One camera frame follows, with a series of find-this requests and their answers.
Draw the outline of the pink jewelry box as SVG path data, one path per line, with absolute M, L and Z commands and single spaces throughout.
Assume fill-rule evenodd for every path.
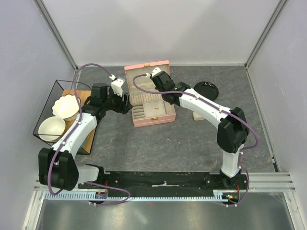
M 174 106 L 165 102 L 160 94 L 149 94 L 140 91 L 133 84 L 133 78 L 135 76 L 151 73 L 156 67 L 159 67 L 167 74 L 170 73 L 168 60 L 124 67 L 130 94 L 130 103 L 133 106 L 132 120 L 135 127 L 174 122 L 176 119 Z

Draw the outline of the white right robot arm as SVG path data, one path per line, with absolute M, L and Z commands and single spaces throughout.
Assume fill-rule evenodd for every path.
M 174 83 L 162 70 L 140 74 L 132 78 L 134 87 L 142 92 L 160 94 L 164 101 L 189 109 L 201 115 L 217 128 L 217 144 L 223 150 L 220 184 L 232 188 L 240 172 L 240 151 L 243 149 L 249 130 L 243 111 L 230 109 L 214 103 L 196 92 L 189 85 Z

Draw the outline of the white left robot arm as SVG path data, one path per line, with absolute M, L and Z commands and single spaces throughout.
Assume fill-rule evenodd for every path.
M 118 78 L 110 85 L 95 83 L 91 95 L 81 104 L 78 97 L 79 113 L 62 138 L 51 148 L 42 148 L 38 154 L 39 182 L 48 186 L 52 195 L 55 187 L 59 191 L 71 191 L 78 184 L 89 182 L 94 188 L 105 184 L 105 176 L 100 174 L 100 167 L 85 165 L 78 167 L 75 156 L 87 136 L 96 128 L 107 111 L 126 114 L 131 108 L 128 94 L 123 92 L 124 80 Z

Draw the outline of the white scalloped dish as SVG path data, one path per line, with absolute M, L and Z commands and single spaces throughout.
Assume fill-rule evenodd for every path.
M 52 114 L 62 118 L 64 121 L 76 119 L 79 113 L 80 98 L 76 99 L 75 95 L 67 94 L 61 96 L 52 106 Z

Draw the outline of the white round bowl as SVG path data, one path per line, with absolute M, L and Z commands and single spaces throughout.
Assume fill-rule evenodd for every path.
M 38 129 L 39 137 L 46 142 L 54 142 L 58 140 L 65 131 L 65 121 L 57 116 L 45 119 Z

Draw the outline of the hair clips on plate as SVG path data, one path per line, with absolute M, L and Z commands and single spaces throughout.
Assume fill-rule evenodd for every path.
M 205 85 L 206 86 L 209 86 L 209 87 L 211 87 L 211 88 L 214 88 L 215 87 L 215 85 L 213 84 L 213 83 L 211 83 L 211 82 L 205 82 Z

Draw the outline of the black round plate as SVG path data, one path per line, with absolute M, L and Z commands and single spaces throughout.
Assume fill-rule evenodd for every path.
M 194 86 L 194 90 L 202 95 L 203 97 L 214 101 L 215 99 L 217 99 L 218 95 L 219 95 L 219 90 L 218 88 L 215 86 L 214 88 L 211 88 L 209 86 L 205 85 L 205 81 L 201 81 L 198 82 L 195 86 Z

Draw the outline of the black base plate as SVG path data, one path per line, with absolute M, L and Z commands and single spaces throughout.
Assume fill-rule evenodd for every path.
M 227 179 L 220 172 L 125 172 L 99 174 L 97 184 L 125 189 L 131 196 L 210 196 L 214 190 L 245 190 L 247 176 Z

